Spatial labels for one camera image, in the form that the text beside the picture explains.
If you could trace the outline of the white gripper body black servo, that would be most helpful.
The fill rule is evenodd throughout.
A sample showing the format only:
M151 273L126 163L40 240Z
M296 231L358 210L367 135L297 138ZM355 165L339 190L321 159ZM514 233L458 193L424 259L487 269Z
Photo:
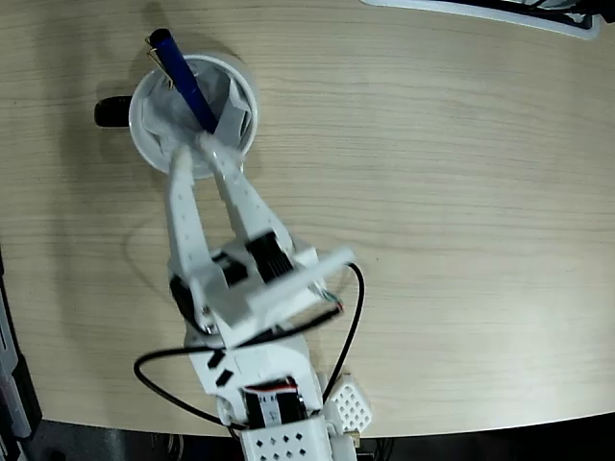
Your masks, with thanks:
M247 243L235 240L211 258L227 288L198 296L178 278L169 287L192 328L220 335L228 348L280 327L318 302L318 278L297 280L318 265L316 249L302 240L286 252L269 231Z

